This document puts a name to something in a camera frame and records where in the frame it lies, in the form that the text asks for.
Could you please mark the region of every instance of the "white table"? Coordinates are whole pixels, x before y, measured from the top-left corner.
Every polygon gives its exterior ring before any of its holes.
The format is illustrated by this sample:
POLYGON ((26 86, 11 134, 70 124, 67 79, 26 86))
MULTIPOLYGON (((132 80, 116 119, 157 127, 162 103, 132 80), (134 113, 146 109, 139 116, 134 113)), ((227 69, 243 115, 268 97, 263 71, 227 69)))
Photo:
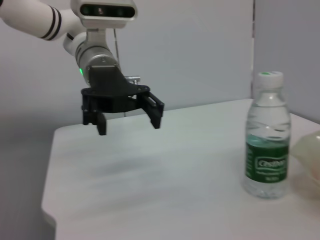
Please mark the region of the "white table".
MULTIPOLYGON (((320 197, 290 160, 290 192, 241 187, 251 100, 56 131, 42 209, 56 240, 319 240, 320 197)), ((320 125, 292 116, 292 143, 320 125)))

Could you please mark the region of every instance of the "white bottle cap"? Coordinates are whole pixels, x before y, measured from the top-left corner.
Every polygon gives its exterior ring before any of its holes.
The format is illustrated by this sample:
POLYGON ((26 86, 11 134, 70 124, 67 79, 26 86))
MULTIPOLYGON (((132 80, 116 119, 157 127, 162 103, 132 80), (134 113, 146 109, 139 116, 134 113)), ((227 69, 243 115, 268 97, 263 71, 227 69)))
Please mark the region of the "white bottle cap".
POLYGON ((258 82, 262 88, 281 88, 284 85, 284 74, 279 71, 261 72, 258 74, 258 82))

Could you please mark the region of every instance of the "plastic bottle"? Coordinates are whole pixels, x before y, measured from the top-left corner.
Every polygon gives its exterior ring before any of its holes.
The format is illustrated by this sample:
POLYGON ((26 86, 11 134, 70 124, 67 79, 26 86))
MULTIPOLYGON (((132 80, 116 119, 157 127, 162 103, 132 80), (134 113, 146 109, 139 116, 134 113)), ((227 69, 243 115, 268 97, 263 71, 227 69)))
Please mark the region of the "plastic bottle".
POLYGON ((244 188, 266 199, 285 195, 287 188, 291 118, 282 96, 284 75, 262 72, 260 91, 246 122, 244 188))

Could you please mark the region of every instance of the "white wall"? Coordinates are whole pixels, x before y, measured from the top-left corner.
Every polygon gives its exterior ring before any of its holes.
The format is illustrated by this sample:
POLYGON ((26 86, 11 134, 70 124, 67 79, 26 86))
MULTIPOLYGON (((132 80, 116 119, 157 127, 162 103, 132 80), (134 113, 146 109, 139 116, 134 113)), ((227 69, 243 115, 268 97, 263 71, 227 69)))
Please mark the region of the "white wall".
POLYGON ((257 0, 255 73, 282 71, 292 112, 320 122, 320 1, 257 0))
MULTIPOLYGON (((141 75, 166 109, 250 96, 252 0, 136 4, 138 20, 118 31, 121 65, 141 75)), ((40 203, 51 139, 55 129, 81 122, 87 86, 62 40, 45 42, 3 22, 0 32, 0 239, 49 240, 54 230, 40 203)))

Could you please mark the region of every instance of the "bottle label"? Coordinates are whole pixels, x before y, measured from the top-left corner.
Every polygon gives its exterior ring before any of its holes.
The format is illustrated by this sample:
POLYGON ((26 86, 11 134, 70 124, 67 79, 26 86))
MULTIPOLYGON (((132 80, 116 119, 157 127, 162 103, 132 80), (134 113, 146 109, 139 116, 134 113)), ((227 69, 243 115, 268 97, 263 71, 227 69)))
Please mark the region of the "bottle label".
POLYGON ((287 178, 289 146, 263 148, 246 144, 245 175, 259 183, 279 183, 287 178))

